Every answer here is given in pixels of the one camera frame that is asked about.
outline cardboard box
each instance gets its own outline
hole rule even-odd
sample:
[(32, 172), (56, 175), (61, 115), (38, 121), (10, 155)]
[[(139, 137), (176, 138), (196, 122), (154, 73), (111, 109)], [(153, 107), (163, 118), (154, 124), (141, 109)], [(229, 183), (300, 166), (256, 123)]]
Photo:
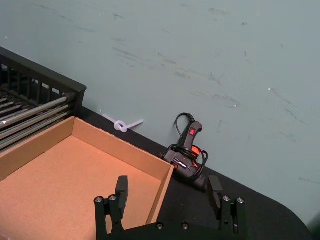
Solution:
[[(122, 224), (157, 220), (173, 167), (70, 117), (0, 154), (0, 239), (95, 240), (94, 198), (128, 176)], [(107, 232), (111, 232), (107, 217)]]

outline cardboard box bottom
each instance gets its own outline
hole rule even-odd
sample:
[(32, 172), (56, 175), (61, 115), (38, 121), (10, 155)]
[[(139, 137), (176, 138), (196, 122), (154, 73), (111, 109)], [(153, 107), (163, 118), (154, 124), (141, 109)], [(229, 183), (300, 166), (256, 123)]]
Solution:
[(94, 198), (113, 194), (121, 175), (129, 182), (123, 227), (145, 225), (162, 181), (67, 137), (0, 182), (0, 239), (95, 240)]

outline brown cardboard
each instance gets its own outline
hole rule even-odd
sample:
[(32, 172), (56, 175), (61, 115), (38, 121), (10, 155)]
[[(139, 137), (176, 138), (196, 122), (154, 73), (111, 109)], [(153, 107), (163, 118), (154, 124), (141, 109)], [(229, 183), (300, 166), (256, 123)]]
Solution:
[[(26, 160), (17, 161), (19, 157)], [(113, 194), (121, 175), (129, 181), (123, 227), (155, 222), (173, 171), (160, 159), (77, 118), (1, 154), (0, 164), (0, 178), (9, 175), (0, 182), (0, 239), (12, 240), (95, 240), (93, 200)]]

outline black wire rack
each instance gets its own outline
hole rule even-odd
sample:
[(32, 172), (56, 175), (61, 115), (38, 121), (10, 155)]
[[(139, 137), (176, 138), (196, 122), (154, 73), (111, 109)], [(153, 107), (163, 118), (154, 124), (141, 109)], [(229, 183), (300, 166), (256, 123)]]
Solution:
[(0, 151), (81, 110), (87, 87), (0, 47)]

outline black tabletop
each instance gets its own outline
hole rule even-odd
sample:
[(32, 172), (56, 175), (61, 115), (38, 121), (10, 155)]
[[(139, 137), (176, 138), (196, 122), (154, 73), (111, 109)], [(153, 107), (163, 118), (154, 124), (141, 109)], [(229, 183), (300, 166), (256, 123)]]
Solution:
[[(83, 107), (79, 116), (87, 123), (109, 132), (116, 137), (153, 155), (166, 148), (134, 131), (126, 133), (114, 129), (113, 123), (101, 115)], [(223, 190), (245, 200), (250, 239), (255, 240), (311, 240), (304, 223), (282, 204), (226, 177), (205, 168), (204, 175), (218, 176)], [(217, 229), (219, 222), (209, 204), (206, 193), (194, 190), (171, 179), (159, 216), (159, 222), (188, 222)]]

